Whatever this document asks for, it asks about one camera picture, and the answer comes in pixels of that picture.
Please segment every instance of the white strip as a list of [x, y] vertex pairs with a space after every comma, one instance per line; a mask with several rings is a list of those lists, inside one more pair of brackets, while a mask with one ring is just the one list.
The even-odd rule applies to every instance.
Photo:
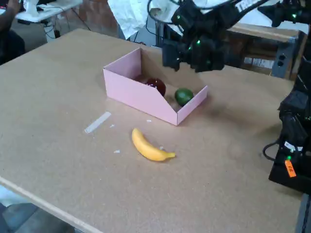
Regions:
[[90, 124], [84, 131], [86, 133], [93, 132], [98, 126], [100, 126], [105, 120], [107, 120], [111, 116], [110, 112], [105, 112], [100, 118]]
[[[295, 149], [295, 146], [293, 146], [292, 144], [290, 144], [289, 142], [286, 142], [284, 143], [284, 146], [286, 146], [288, 149], [290, 150], [296, 150]], [[298, 151], [302, 151], [302, 147], [297, 147]]]

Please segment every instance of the paper scrap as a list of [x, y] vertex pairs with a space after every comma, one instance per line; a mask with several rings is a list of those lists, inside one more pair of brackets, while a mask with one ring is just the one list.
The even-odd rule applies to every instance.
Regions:
[[105, 112], [100, 118], [90, 124], [84, 131], [86, 133], [93, 132], [97, 127], [99, 127], [105, 120], [107, 120], [111, 116], [110, 112]]

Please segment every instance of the white table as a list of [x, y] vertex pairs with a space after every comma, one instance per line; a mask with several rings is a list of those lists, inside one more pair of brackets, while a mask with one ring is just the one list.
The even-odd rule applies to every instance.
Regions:
[[81, 5], [82, 2], [83, 0], [57, 0], [46, 5], [38, 5], [43, 9], [43, 11], [39, 11], [37, 16], [32, 16], [26, 12], [21, 12], [16, 15], [16, 18], [32, 23], [40, 23], [43, 20], [48, 20], [48, 24], [45, 25], [44, 30], [46, 32], [47, 41], [49, 42], [55, 38], [51, 18], [59, 15], [63, 11]]

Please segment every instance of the lime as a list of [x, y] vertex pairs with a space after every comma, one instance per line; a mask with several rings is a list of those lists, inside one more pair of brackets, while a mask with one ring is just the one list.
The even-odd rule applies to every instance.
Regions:
[[193, 92], [187, 88], [179, 88], [175, 92], [175, 99], [180, 106], [185, 106], [193, 98]]

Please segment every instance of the wire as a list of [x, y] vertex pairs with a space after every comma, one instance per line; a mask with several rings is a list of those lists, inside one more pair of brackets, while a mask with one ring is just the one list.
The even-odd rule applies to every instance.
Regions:
[[49, 6], [49, 7], [40, 6], [40, 8], [42, 8], [42, 9], [49, 9], [49, 8], [59, 8], [59, 9], [61, 9], [65, 13], [65, 17], [66, 17], [66, 21], [67, 21], [67, 26], [68, 26], [68, 31], [70, 31], [70, 26], [69, 26], [69, 21], [68, 21], [67, 13], [66, 13], [66, 11], [62, 7], [60, 7], [60, 6]]
[[173, 25], [172, 22], [165, 22], [165, 21], [162, 21], [160, 19], [157, 19], [156, 17], [154, 17], [151, 13], [150, 13], [150, 3], [151, 3], [152, 0], [148, 0], [148, 3], [147, 3], [147, 12], [148, 12], [148, 15], [150, 16], [150, 18], [152, 18], [154, 21], [156, 22], [159, 22], [159, 23], [163, 23], [163, 24], [167, 24], [167, 25]]
[[268, 160], [275, 161], [274, 158], [272, 158], [272, 157], [270, 157], [270, 156], [268, 156], [268, 155], [266, 154], [266, 150], [267, 150], [269, 147], [274, 146], [274, 145], [276, 145], [276, 144], [278, 144], [278, 140], [276, 140], [274, 143], [268, 144], [267, 146], [265, 146], [265, 147], [262, 149], [262, 153], [263, 153], [264, 157], [266, 157]]
[[52, 29], [49, 30], [48, 32], [45, 31], [45, 35], [47, 35], [51, 39], [56, 39], [55, 36], [54, 37], [50, 37], [50, 35], [48, 34], [48, 33], [52, 32], [52, 31], [54, 31], [54, 29], [55, 29], [55, 25], [51, 25], [51, 26], [52, 26]]
[[83, 24], [84, 24], [90, 31], [92, 31], [92, 30], [88, 27], [88, 25], [80, 18], [80, 16], [78, 15], [78, 13], [76, 13], [75, 10], [73, 10], [73, 9], [72, 9], [72, 11], [78, 16], [78, 18], [83, 22]]
[[148, 24], [148, 17], [147, 17], [147, 21], [146, 21], [146, 30], [147, 30], [149, 33], [151, 33], [152, 35], [159, 36], [159, 37], [161, 37], [161, 38], [163, 39], [162, 36], [157, 35], [157, 34], [155, 34], [155, 33], [152, 33], [151, 31], [149, 31], [149, 29], [147, 28], [147, 24]]
[[136, 33], [136, 36], [135, 36], [135, 39], [134, 39], [134, 41], [133, 41], [133, 42], [135, 42], [135, 41], [136, 41], [136, 37], [137, 37], [137, 35], [138, 35], [138, 32]]

